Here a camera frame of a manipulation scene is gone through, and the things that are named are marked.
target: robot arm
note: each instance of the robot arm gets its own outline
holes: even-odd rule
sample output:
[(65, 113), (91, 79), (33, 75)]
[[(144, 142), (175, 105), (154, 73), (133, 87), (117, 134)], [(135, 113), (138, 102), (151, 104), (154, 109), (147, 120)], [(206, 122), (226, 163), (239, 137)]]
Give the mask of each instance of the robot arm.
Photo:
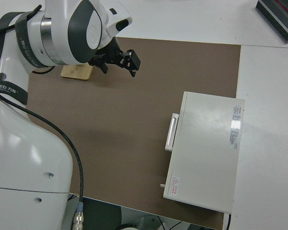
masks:
[(136, 53), (123, 53), (115, 42), (116, 34), (132, 23), (118, 2), (46, 0), (45, 12), (32, 20), (28, 24), (30, 45), (44, 66), (89, 62), (106, 73), (105, 63), (109, 63), (128, 69), (132, 76), (139, 69)]
[[(30, 73), (47, 66), (90, 62), (107, 72), (109, 63), (134, 76), (140, 61), (115, 38), (131, 22), (123, 6), (99, 0), (46, 0), (45, 11), (4, 15), (0, 29), (15, 26), (0, 33), (0, 92), (25, 107)], [(0, 99), (0, 229), (60, 230), (71, 176), (66, 145)]]

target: cable connector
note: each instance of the cable connector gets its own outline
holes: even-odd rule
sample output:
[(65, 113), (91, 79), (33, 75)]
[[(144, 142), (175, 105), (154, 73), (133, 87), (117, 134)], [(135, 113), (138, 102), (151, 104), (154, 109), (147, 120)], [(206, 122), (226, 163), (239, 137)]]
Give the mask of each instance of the cable connector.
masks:
[(76, 213), (73, 217), (72, 230), (82, 230), (83, 229), (83, 203), (79, 202), (77, 205)]
[(83, 229), (83, 212), (76, 212), (73, 217), (72, 230), (82, 230)]

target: white label sticker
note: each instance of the white label sticker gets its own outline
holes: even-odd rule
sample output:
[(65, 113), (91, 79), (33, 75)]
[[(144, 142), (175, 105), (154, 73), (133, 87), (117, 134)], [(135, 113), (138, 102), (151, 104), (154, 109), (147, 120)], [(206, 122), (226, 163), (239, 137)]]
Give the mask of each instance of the white label sticker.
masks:
[(239, 105), (236, 105), (233, 108), (233, 115), (230, 126), (230, 138), (229, 138), (230, 146), (233, 149), (236, 149), (239, 144), (239, 138), (240, 138), (239, 131), (241, 129), (241, 113), (242, 108)]
[(173, 176), (170, 195), (177, 196), (180, 178)]

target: white table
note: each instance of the white table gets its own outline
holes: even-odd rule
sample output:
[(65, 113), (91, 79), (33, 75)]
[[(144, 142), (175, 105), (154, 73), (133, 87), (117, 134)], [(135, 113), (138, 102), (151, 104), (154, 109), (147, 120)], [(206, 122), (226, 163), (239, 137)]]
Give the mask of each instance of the white table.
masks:
[[(288, 229), (288, 44), (255, 10), (257, 1), (120, 2), (133, 16), (120, 36), (242, 45), (237, 98), (245, 112), (230, 229)], [(0, 17), (38, 4), (1, 0)]]

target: brown mat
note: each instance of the brown mat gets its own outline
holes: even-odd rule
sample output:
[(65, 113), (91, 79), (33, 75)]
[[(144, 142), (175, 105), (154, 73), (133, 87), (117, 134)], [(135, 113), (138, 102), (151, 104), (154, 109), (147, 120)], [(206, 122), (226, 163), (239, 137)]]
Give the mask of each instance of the brown mat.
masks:
[[(222, 229), (223, 213), (163, 198), (172, 113), (184, 91), (236, 96), (240, 46), (120, 38), (141, 59), (135, 78), (109, 66), (90, 81), (60, 77), (61, 68), (32, 75), (28, 108), (73, 140), (84, 167), (84, 195), (93, 199)], [(74, 161), (71, 192), (79, 192)]]

